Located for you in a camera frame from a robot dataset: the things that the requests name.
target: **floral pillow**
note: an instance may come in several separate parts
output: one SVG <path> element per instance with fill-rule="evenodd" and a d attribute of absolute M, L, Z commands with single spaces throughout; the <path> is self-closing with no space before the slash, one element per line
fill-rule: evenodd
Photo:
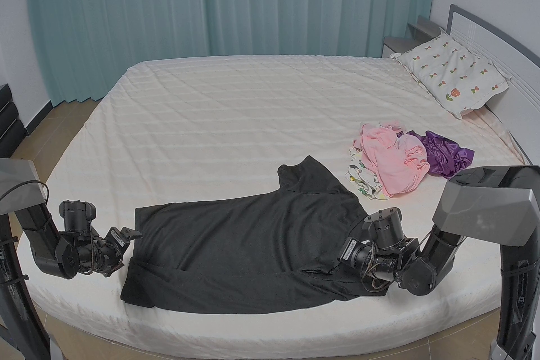
<path fill-rule="evenodd" d="M 508 88 L 507 80 L 495 65 L 444 32 L 406 53 L 393 54 L 392 58 L 458 119 Z"/>

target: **mattress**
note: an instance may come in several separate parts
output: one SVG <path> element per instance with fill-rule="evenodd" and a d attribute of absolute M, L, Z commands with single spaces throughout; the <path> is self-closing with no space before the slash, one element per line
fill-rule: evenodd
<path fill-rule="evenodd" d="M 368 213 L 398 206 L 407 236 L 422 238 L 444 187 L 426 176 L 389 201 L 370 201 L 347 181 L 348 148 L 364 122 L 400 121 L 476 151 L 473 166 L 519 159 L 473 112 L 455 119 L 392 59 L 247 56 L 159 60 L 131 67 L 101 101 L 52 172 L 49 209 L 90 201 L 93 226 L 134 227 L 134 209 L 218 200 L 279 187 L 277 168 L 311 155 L 359 196 Z M 125 254 L 127 263 L 132 245 Z M 127 267 L 109 278 L 66 281 L 41 273 L 27 238 L 18 254 L 34 301 L 91 334 L 191 358 L 305 358 L 397 347 L 500 304 L 496 244 L 468 239 L 454 269 L 428 296 L 393 285 L 384 297 L 334 301 L 266 315 L 197 315 L 120 300 Z"/>

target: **white bed sheet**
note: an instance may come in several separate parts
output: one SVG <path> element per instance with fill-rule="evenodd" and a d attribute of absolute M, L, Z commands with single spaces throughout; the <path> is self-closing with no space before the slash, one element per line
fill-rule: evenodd
<path fill-rule="evenodd" d="M 392 59 L 310 56 L 148 61 L 101 101 L 48 181 L 59 227 L 65 199 L 96 205 L 94 227 L 134 227 L 134 209 L 270 192 L 277 168 L 308 154 L 346 181 L 348 147 L 362 122 L 397 119 L 476 151 L 473 166 L 520 161 L 475 113 L 456 120 Z M 444 187 L 426 176 L 386 202 L 360 196 L 368 213 L 399 206 L 403 230 L 422 238 Z M 129 261 L 131 248 L 125 255 Z M 453 271 L 429 296 L 392 286 L 361 297 L 268 315 L 197 315 L 123 303 L 127 267 L 110 278 L 71 281 L 39 272 L 27 238 L 18 254 L 36 303 L 91 334 L 166 355 L 303 358 L 393 348 L 493 310 L 500 304 L 495 244 L 467 240 Z"/>

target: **white headboard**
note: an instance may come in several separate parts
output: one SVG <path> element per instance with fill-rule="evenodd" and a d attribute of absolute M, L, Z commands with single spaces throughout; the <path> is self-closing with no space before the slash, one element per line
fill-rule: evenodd
<path fill-rule="evenodd" d="M 540 58 L 514 38 L 456 5 L 450 6 L 447 33 L 512 77 L 510 88 L 492 97 L 486 105 L 529 160 L 540 165 Z"/>

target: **black shirt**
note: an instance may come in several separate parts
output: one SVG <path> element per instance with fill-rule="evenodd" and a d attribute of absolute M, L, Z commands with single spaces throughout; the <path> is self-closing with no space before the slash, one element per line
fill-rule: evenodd
<path fill-rule="evenodd" d="M 338 260 L 349 235 L 365 238 L 356 195 L 311 156 L 278 175 L 280 188 L 268 194 L 136 209 L 144 237 L 135 241 L 122 300 L 266 314 L 373 295 Z"/>

